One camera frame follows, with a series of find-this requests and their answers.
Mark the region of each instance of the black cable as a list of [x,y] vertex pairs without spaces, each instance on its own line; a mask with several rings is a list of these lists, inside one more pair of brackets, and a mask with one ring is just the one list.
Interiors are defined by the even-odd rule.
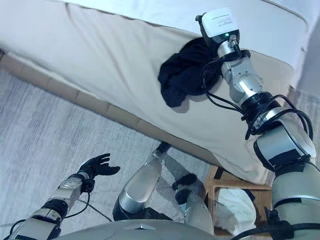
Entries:
[[76,216],[76,215],[78,215],[78,214],[82,213],[82,212],[83,212],[84,210],[86,210],[86,209],[87,209],[87,207],[89,206],[89,202],[90,202],[90,192],[88,192],[88,200],[86,201],[86,205],[85,205],[84,209],[82,209],[81,211],[79,211],[79,212],[77,212],[77,213],[75,213],[75,214],[72,214],[72,215],[70,215],[70,216],[66,216],[66,217],[65,217],[65,219],[68,219],[68,218],[74,217],[74,216]]
[[[86,204],[86,202],[83,201],[83,200],[78,199],[78,201],[81,202],[81,203]],[[94,206],[92,206],[91,204],[88,204],[88,206],[89,206],[90,208],[92,208],[93,210],[95,210],[98,214],[100,214],[100,215],[102,215],[103,217],[105,217],[109,222],[112,222],[112,220],[111,220],[108,216],[104,215],[102,212],[100,212],[100,211],[99,211],[98,209],[96,209]]]
[[216,102],[210,97],[208,91],[205,92],[205,95],[206,95],[206,97],[209,99],[209,101],[210,101],[211,103],[213,103],[214,105],[216,105],[216,106],[218,106],[218,107],[220,107],[220,108],[223,108],[223,109],[229,109],[229,110],[233,110],[233,111],[239,112],[236,108],[229,107],[229,106],[224,106],[224,105],[220,105],[220,104],[216,103]]
[[24,222],[24,221],[25,221],[25,219],[21,219],[21,220],[19,220],[19,221],[16,221],[16,222],[12,225],[12,227],[10,228],[10,235],[14,232],[14,229],[15,229],[15,227],[17,226],[17,224],[22,223],[22,222]]
[[21,219],[21,220],[19,220],[19,221],[16,221],[16,222],[11,226],[9,235],[6,236],[3,240],[8,240],[8,239],[10,238],[11,234],[14,232],[15,227],[16,227],[19,223],[22,223],[22,222],[24,222],[24,221],[25,221],[25,219]]
[[[291,109],[285,109],[279,113],[277,113],[276,115],[274,115],[273,117],[271,117],[269,120],[267,120],[266,122],[264,122],[258,129],[254,130],[253,129],[253,126],[254,126],[254,123],[257,121],[257,119],[259,118],[259,116],[261,114],[263,114],[266,109],[268,109],[268,107],[273,103],[273,101],[277,98],[282,98],[284,99],[289,105],[290,107],[292,107]],[[245,134],[245,139],[248,140],[250,135],[255,135],[259,129],[265,125],[265,124],[269,124],[271,122],[273,122],[275,119],[279,118],[280,116],[284,115],[284,114],[287,114],[287,113],[295,113],[298,115],[298,117],[300,118],[301,122],[302,122],[302,125],[303,125],[303,129],[306,133],[308,133],[309,137],[311,138],[311,140],[313,139],[313,128],[312,128],[312,123],[311,123],[311,120],[310,118],[303,112],[303,111],[300,111],[298,110],[294,104],[284,95],[275,95],[274,97],[272,97],[270,99],[270,101],[255,115],[255,117],[253,118],[253,120],[248,124],[248,130]]]
[[240,107],[238,107],[237,105],[235,105],[233,102],[228,101],[228,100],[226,100],[226,99],[224,99],[224,98],[222,98],[222,97],[219,97],[219,96],[217,96],[217,95],[214,95],[214,94],[212,94],[212,93],[209,92],[209,91],[208,91],[208,94],[209,94],[209,96],[211,96],[211,97],[213,97],[213,98],[215,98],[215,99],[218,99],[218,100],[220,100],[220,101],[222,101],[222,102],[225,102],[225,103],[233,106],[233,107],[234,107],[238,112],[240,112],[242,115],[244,114],[243,110],[242,110]]
[[[235,105],[233,102],[228,101],[228,100],[226,100],[226,99],[224,99],[222,97],[219,97],[219,96],[214,95],[211,92],[209,92],[209,89],[208,89],[207,84],[206,84],[206,77],[205,77],[205,74],[207,73],[206,68],[208,68],[208,66],[211,65],[211,64],[215,64],[216,65],[216,64],[219,64],[219,63],[223,63],[223,62],[220,61],[220,60],[213,60],[213,61],[207,63],[206,65],[204,65],[204,67],[201,69],[201,72],[200,72],[201,87],[204,89],[206,97],[214,105],[216,105],[216,106],[218,106],[220,108],[223,108],[223,109],[229,109],[229,110],[233,110],[233,111],[236,111],[236,112],[239,112],[239,113],[243,114],[243,110],[240,107],[238,107],[237,105]],[[215,98],[215,99],[218,99],[218,100],[220,100],[220,101],[222,101],[222,102],[224,102],[226,104],[229,104],[229,105],[231,105],[233,107],[224,106],[224,105],[221,105],[219,103],[216,103],[210,96]]]
[[[298,230],[320,230],[320,224],[319,223],[300,223],[300,224],[294,224],[291,225],[293,231]],[[263,234],[263,233],[272,233],[276,231],[283,231],[284,227],[282,225],[269,225],[264,227],[257,227],[254,229],[250,229],[247,231],[244,231],[237,236],[233,237],[231,240],[240,240],[242,238],[255,235],[255,234]]]

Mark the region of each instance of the white bed sheet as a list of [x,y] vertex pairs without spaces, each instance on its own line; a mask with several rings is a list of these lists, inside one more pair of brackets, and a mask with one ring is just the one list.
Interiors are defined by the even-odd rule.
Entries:
[[[238,113],[201,97],[171,109],[161,96],[157,80],[161,64],[196,34],[61,2],[0,0],[0,9],[0,48],[211,151],[234,175],[266,182],[268,171],[253,153],[254,138],[244,140],[247,125]],[[268,89],[288,92],[294,74],[288,64],[254,51],[251,60]],[[230,99],[225,81],[216,85],[216,94]]]
[[319,0],[58,0],[132,19],[200,33],[195,16],[228,7],[240,28],[240,47],[291,65],[291,85],[301,76],[310,34],[320,13]]

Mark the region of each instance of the silver metal cylinder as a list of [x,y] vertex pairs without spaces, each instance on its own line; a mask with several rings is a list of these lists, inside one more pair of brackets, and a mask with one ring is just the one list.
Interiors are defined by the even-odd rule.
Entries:
[[217,50],[217,54],[218,54],[219,58],[223,57],[224,55],[233,53],[233,52],[235,52],[235,50],[233,49],[233,47],[231,47],[229,45],[228,40],[221,43],[220,46],[218,47],[218,50]]
[[214,234],[212,216],[204,201],[193,191],[187,197],[184,223],[211,235]]
[[157,154],[152,154],[122,189],[118,198],[121,208],[131,214],[142,211],[160,179],[161,172],[161,159]]
[[275,178],[272,205],[292,198],[320,201],[320,172],[312,164],[306,164],[303,172],[288,172]]
[[[320,201],[303,198],[302,202],[290,202],[275,208],[280,220],[286,220],[291,225],[305,223],[320,224]],[[320,231],[297,230],[294,231],[294,240],[319,240]]]

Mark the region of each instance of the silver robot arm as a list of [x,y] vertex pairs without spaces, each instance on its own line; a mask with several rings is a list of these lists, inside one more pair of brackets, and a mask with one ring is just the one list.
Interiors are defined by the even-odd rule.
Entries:
[[[227,32],[215,34],[217,19],[220,26],[230,25]],[[216,63],[222,64],[221,73],[229,85],[231,99],[248,123],[245,139],[260,135],[254,142],[254,151],[264,167],[275,172],[273,210],[266,212],[270,229],[278,228],[271,230],[272,238],[320,239],[320,172],[311,161],[316,149],[309,118],[289,101],[291,108],[280,106],[276,98],[286,97],[273,97],[264,87],[250,56],[240,52],[239,29],[229,11],[208,12],[196,20],[209,49],[217,53]],[[303,128],[287,113],[297,113]]]
[[110,154],[103,154],[89,159],[81,165],[76,174],[65,179],[55,190],[52,196],[28,219],[17,227],[10,235],[9,240],[50,240],[59,237],[61,223],[82,193],[90,193],[94,189],[94,178],[97,175],[116,174],[120,167],[110,167]]
[[48,201],[11,234],[11,239],[47,240],[59,236],[61,223],[81,194],[88,174],[64,180]]

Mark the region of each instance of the floor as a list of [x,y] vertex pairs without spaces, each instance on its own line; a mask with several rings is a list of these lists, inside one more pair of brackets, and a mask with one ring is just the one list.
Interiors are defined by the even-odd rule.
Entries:
[[[85,160],[109,152],[110,165],[120,166],[121,170],[113,176],[96,178],[90,202],[112,218],[114,203],[125,182],[159,144],[6,72],[0,72],[0,97],[0,239],[8,235],[8,224],[41,207],[60,182],[76,173]],[[184,216],[171,185],[190,172],[198,176],[194,190],[200,192],[209,168],[208,163],[171,148],[149,206],[182,222]],[[83,203],[76,202],[72,212],[83,207]],[[66,219],[62,234],[105,222],[87,209]]]

